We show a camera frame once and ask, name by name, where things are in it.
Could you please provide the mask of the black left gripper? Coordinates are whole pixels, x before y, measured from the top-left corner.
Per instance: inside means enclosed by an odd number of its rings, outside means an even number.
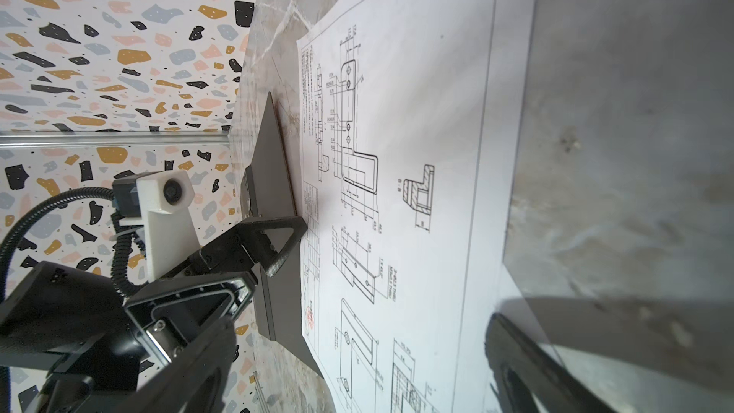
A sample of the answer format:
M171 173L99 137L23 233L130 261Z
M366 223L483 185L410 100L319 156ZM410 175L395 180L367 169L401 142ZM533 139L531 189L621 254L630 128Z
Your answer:
M27 412L169 412L168 378L139 386L141 361L172 363L256 286L251 272L160 279L124 304L110 279L41 262L1 304L1 364L46 372Z

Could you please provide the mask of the aluminium corner post left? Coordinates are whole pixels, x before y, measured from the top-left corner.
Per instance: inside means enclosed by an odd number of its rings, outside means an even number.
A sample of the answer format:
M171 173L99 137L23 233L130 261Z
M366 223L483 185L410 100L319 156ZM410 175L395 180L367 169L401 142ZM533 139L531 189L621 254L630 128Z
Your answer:
M2 148L226 145L225 132L3 132Z

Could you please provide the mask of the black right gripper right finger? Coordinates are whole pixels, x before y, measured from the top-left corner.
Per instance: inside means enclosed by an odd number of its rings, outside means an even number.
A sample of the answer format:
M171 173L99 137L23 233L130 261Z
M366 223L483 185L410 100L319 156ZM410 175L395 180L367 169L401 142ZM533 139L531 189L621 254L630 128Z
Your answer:
M500 313L490 318L485 352L504 412L613 410Z

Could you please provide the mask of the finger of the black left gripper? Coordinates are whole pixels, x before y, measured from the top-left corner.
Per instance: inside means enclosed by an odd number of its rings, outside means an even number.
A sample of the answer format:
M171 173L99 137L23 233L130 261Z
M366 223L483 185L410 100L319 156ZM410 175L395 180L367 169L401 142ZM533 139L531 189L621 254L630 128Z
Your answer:
M291 234L280 250L269 231L289 229ZM275 276L299 246L308 229L300 216L250 218L238 223L174 267L171 276L242 273L260 265L268 277Z

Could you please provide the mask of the white text paper sheet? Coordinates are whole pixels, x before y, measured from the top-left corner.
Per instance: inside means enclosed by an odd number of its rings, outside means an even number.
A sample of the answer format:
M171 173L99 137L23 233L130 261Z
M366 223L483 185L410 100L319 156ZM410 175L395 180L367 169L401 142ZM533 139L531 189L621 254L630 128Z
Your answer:
M524 294L500 271L485 352L504 412L729 412L731 299Z

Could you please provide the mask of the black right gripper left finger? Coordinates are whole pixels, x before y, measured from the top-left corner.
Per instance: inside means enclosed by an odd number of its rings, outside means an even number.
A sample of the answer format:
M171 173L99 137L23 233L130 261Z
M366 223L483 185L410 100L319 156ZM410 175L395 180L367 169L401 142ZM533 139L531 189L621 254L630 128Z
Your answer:
M116 411L222 412L235 348L234 323L221 317Z

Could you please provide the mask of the white drawing paper sheet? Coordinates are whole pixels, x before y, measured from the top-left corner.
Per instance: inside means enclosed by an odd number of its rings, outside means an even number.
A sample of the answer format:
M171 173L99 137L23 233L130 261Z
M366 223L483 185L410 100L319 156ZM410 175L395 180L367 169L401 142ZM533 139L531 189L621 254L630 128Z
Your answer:
M297 44L302 334L340 412L496 412L535 0L338 0Z

